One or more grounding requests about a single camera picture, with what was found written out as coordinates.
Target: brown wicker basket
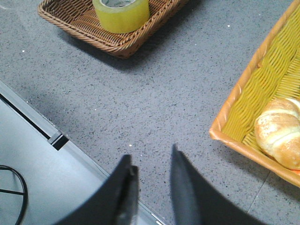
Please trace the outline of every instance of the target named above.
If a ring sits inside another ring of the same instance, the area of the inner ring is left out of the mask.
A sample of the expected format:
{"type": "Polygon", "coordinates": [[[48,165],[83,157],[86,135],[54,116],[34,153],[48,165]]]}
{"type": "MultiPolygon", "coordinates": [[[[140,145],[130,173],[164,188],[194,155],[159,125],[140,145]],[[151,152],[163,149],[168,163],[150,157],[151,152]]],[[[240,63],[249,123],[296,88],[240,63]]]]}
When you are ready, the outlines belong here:
{"type": "Polygon", "coordinates": [[[138,30],[126,34],[105,31],[96,16],[92,0],[44,0],[38,14],[66,31],[118,58],[129,58],[188,0],[150,0],[150,18],[138,30]]]}
{"type": "Polygon", "coordinates": [[[300,187],[300,175],[264,155],[254,121],[274,98],[300,97],[300,0],[282,15],[233,88],[210,136],[300,187]]]}

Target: crusty bread roll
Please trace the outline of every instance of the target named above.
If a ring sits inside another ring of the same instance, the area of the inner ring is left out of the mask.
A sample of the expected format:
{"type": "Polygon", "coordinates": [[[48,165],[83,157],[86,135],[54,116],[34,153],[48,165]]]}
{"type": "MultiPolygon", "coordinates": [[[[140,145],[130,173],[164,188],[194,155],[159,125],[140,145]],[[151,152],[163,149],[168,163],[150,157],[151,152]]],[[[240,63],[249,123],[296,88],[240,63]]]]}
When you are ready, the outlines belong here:
{"type": "Polygon", "coordinates": [[[255,137],[263,152],[286,168],[300,170],[300,100],[269,102],[255,120],[255,137]]]}

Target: yellow tape roll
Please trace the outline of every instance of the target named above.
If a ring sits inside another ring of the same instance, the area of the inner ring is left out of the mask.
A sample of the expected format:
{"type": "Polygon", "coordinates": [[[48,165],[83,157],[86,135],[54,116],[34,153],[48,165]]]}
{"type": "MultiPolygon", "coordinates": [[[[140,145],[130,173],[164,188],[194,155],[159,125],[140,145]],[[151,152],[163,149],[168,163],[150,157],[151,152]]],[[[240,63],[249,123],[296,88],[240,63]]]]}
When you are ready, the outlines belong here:
{"type": "Polygon", "coordinates": [[[139,29],[150,17],[149,0],[93,0],[104,30],[129,33],[139,29]]]}

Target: floor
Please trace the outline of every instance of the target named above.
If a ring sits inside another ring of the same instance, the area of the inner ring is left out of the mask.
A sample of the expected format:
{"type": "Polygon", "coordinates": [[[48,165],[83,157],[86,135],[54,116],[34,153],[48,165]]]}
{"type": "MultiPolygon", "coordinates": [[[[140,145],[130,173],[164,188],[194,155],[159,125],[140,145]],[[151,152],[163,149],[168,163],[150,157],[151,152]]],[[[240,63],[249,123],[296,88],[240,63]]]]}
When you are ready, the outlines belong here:
{"type": "Polygon", "coordinates": [[[229,200],[273,225],[300,224],[300,191],[210,139],[252,55],[292,1],[191,0],[128,60],[37,15],[39,0],[0,0],[0,80],[109,173],[123,154],[140,199],[174,224],[171,146],[229,200]]]}

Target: wicker basket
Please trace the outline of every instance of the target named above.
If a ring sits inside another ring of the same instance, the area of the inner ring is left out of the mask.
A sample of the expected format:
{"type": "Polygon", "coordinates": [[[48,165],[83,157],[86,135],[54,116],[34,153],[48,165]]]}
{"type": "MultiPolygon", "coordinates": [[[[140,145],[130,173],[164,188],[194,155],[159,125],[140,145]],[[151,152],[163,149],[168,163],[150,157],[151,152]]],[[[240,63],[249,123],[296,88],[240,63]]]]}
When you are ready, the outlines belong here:
{"type": "Polygon", "coordinates": [[[210,136],[300,187],[300,175],[264,155],[254,121],[278,97],[300,97],[300,0],[295,0],[252,57],[212,123],[210,136]]]}
{"type": "Polygon", "coordinates": [[[129,58],[188,0],[150,0],[150,18],[138,30],[126,34],[105,31],[96,16],[92,0],[44,0],[38,14],[71,36],[118,58],[129,58]]]}

